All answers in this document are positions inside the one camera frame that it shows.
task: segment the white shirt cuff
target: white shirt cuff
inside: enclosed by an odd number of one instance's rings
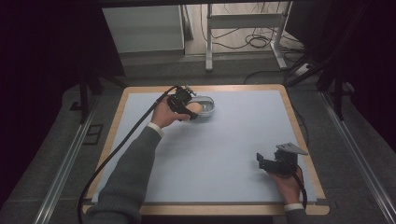
[[[163,137],[163,130],[157,124],[150,122],[148,127],[154,129],[160,135],[160,137]]]
[[[301,203],[291,203],[291,204],[285,205],[286,212],[289,212],[289,211],[295,210],[295,209],[304,209],[304,207]]]

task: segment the person's right hand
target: person's right hand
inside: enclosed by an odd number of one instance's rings
[[[297,184],[297,181],[293,176],[285,177],[270,172],[267,172],[267,174],[275,180],[277,190],[282,196],[285,204],[300,202],[300,186]],[[304,183],[303,174],[300,168],[297,169],[296,174],[300,178],[301,182]]]
[[[160,128],[171,125],[177,119],[190,119],[190,115],[173,112],[167,103],[168,97],[165,96],[152,113],[151,122],[157,124]]]

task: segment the gray floor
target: gray floor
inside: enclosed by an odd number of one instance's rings
[[[278,70],[271,53],[253,55],[215,56],[214,71],[205,71],[204,57],[122,58],[127,77],[120,80],[131,86],[158,85],[227,85],[282,83],[283,73]],[[301,126],[318,177],[324,189],[331,211],[327,216],[312,216],[314,223],[388,223],[364,178],[361,176],[346,143],[336,129],[328,109],[315,90],[318,77],[289,88],[290,100],[303,117],[307,132]],[[78,195],[93,173],[106,141],[116,112],[122,89],[102,79],[104,93],[92,119],[92,125],[103,124],[98,144],[83,145],[67,179],[60,200],[56,203],[49,223],[77,223]],[[23,178],[5,203],[0,213],[0,223],[32,223],[55,177],[64,154],[78,130],[80,114],[70,111],[73,102],[79,100],[78,87],[64,94],[63,108],[49,135],[30,164]],[[394,201],[396,198],[396,156],[381,136],[356,110],[349,98],[344,97],[345,123],[361,148],[378,180]],[[86,137],[85,143],[94,139]],[[264,223],[263,217],[241,217],[228,223]],[[191,221],[180,220],[180,223]],[[219,223],[219,219],[206,219],[205,223]],[[146,219],[146,223],[165,223],[164,219]],[[283,217],[275,217],[274,223],[286,223]]]

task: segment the gray sleeve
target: gray sleeve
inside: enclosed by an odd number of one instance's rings
[[[286,212],[288,224],[306,224],[309,223],[308,216],[304,209],[294,209]]]
[[[160,135],[146,127],[120,157],[86,223],[138,223]]]

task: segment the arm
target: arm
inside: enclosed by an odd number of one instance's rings
[[[300,203],[300,187],[296,180],[292,176],[284,177],[272,173],[268,175],[275,180],[279,194],[283,198],[288,224],[309,223],[304,207]],[[297,176],[304,183],[301,169],[297,169]]]
[[[155,149],[163,132],[162,128],[177,119],[189,119],[188,115],[172,112],[166,98],[155,108],[151,123],[132,142],[120,157],[116,168],[99,193],[96,206],[87,212],[87,223],[138,223],[139,209],[145,200]]]

